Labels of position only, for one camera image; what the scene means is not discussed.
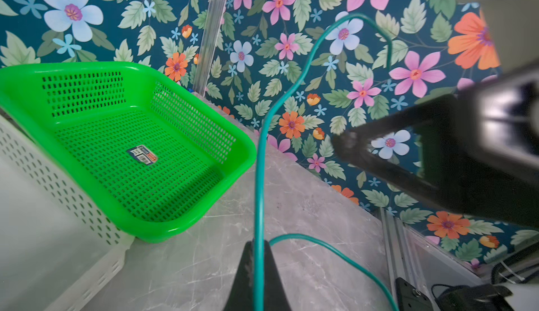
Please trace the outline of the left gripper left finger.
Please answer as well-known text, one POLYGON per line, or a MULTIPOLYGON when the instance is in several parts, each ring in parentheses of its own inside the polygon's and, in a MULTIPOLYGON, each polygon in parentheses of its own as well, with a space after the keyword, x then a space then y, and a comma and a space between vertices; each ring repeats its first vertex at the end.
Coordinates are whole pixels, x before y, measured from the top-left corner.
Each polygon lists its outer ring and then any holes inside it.
POLYGON ((253 245, 249 241, 244 246, 229 297, 223 308, 224 311, 253 310, 253 275, 253 245))

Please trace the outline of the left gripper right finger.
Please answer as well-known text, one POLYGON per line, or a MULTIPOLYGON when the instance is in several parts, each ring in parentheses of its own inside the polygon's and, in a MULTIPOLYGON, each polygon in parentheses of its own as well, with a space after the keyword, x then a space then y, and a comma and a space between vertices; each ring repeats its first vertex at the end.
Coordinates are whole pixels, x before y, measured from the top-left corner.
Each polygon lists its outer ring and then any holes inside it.
POLYGON ((268 241, 265 241, 264 291, 265 311, 292 311, 268 241))

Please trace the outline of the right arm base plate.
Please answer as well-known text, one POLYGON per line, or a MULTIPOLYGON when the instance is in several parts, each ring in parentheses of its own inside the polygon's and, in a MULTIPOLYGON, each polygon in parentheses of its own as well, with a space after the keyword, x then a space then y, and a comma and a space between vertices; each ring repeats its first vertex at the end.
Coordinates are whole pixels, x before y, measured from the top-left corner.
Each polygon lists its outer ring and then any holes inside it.
POLYGON ((433 311, 431 300, 412 284, 399 277, 395 280, 400 311, 433 311))

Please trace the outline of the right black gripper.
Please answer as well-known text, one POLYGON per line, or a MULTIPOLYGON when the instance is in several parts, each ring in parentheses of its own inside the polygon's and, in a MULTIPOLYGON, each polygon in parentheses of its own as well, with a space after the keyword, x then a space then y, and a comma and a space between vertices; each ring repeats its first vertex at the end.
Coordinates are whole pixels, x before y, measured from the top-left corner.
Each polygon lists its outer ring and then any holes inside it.
POLYGON ((331 139, 337 156, 415 200, 538 226, 538 65, 445 95, 331 139), (393 164, 419 137, 422 175, 393 164))

